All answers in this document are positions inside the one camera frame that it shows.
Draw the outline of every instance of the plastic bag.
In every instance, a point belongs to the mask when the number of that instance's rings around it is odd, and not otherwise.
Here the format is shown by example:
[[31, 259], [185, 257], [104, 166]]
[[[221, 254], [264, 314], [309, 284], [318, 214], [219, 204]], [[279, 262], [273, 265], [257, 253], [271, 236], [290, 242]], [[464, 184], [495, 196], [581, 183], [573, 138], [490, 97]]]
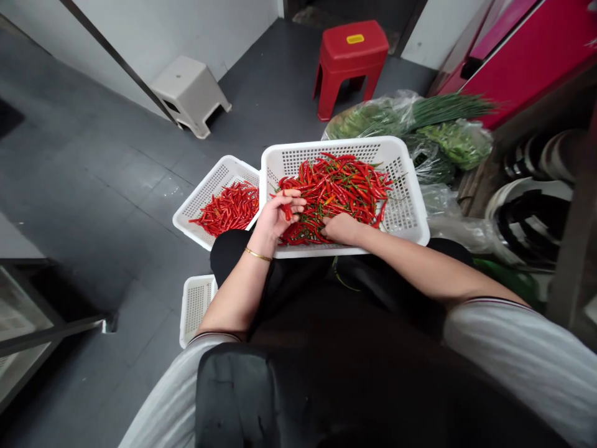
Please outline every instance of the plastic bag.
[[409, 149], [421, 185], [445, 184], [454, 179], [456, 167], [433, 140], [419, 134], [402, 137]]
[[491, 222], [465, 217], [456, 201], [458, 193], [445, 184], [421, 185], [421, 192], [432, 238], [455, 241], [474, 254], [493, 252]]
[[412, 90], [397, 90], [357, 104], [330, 120], [322, 140], [374, 136], [400, 137], [414, 123], [412, 105], [422, 97]]
[[452, 163], [463, 170], [478, 166], [489, 156], [493, 146], [491, 134], [479, 121], [458, 119], [434, 124], [418, 129], [417, 134], [437, 142]]

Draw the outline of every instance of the white plastic crate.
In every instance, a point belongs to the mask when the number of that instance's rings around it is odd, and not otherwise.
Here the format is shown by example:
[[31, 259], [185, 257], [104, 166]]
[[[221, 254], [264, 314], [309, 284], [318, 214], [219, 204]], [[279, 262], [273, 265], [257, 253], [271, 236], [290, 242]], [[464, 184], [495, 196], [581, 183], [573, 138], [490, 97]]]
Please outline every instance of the white plastic crate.
[[[270, 194], [284, 176], [299, 174], [302, 162], [314, 162], [322, 152], [334, 156], [354, 154], [366, 163], [381, 163], [378, 169], [388, 171], [394, 181], [394, 190], [388, 192], [391, 199], [386, 205], [380, 229], [420, 245], [429, 242], [427, 212], [415, 168], [404, 142], [396, 137], [368, 137], [360, 139], [315, 141], [274, 145], [261, 156], [259, 179], [259, 208], [271, 200]], [[276, 258], [304, 258], [311, 256], [334, 256], [366, 254], [365, 250], [339, 245], [278, 246]]]
[[[202, 215], [201, 209], [211, 202], [211, 195], [217, 197], [225, 187], [230, 187], [233, 183], [244, 180], [255, 187], [259, 187], [259, 171], [234, 156], [222, 157], [195, 191], [191, 193], [191, 196], [174, 213], [172, 217], [174, 227], [208, 251], [211, 251], [216, 238], [207, 233], [203, 227], [188, 221], [197, 219]], [[258, 216], [259, 213], [255, 215], [246, 228], [250, 228]]]
[[218, 292], [218, 285], [213, 275], [191, 277], [185, 281], [179, 338], [182, 348], [185, 348], [197, 333], [199, 324], [216, 292]]

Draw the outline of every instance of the gold bracelet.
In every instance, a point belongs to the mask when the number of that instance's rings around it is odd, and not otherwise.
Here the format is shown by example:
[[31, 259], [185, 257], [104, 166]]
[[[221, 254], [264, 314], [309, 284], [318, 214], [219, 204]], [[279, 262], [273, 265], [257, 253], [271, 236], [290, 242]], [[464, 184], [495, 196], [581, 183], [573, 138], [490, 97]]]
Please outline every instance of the gold bracelet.
[[253, 251], [252, 251], [251, 249], [249, 249], [249, 248], [245, 248], [245, 250], [246, 250], [248, 253], [250, 253], [251, 255], [254, 255], [254, 256], [256, 256], [257, 258], [264, 259], [265, 261], [272, 261], [272, 258], [270, 258], [270, 257], [266, 257], [266, 256], [264, 256], [264, 255], [259, 255], [258, 253], [255, 253], [255, 252], [253, 252]]

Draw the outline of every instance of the sticker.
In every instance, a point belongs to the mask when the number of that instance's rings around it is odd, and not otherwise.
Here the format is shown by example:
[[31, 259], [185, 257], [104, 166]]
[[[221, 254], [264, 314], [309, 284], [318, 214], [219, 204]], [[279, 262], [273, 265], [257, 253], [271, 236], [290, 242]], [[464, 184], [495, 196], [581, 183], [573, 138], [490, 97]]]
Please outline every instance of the sticker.
[[362, 34], [354, 34], [352, 36], [348, 36], [346, 38], [346, 41], [349, 44], [358, 44], [359, 42], [363, 42], [365, 40], [365, 37]]

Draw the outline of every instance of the pink cabinet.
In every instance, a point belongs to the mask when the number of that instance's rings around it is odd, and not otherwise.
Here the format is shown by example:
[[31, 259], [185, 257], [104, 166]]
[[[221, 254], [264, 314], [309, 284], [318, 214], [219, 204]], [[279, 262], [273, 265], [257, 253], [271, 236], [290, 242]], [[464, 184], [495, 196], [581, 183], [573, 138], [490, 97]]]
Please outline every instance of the pink cabinet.
[[597, 62], [589, 0], [488, 0], [446, 60], [431, 95], [482, 93], [500, 104], [496, 129]]

